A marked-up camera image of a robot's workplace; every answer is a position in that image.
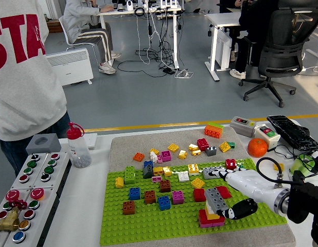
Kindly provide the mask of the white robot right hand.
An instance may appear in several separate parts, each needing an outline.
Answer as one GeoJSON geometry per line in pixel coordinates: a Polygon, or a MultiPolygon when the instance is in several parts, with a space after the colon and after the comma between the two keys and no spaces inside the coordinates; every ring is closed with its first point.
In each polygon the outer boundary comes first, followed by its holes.
{"type": "Polygon", "coordinates": [[[247,196],[247,199],[231,208],[212,206],[219,216],[239,220],[255,213],[258,203],[265,203],[278,215],[284,216],[287,213],[290,189],[266,180],[257,171],[243,168],[215,169],[209,174],[214,178],[222,178],[230,187],[247,196]]]}

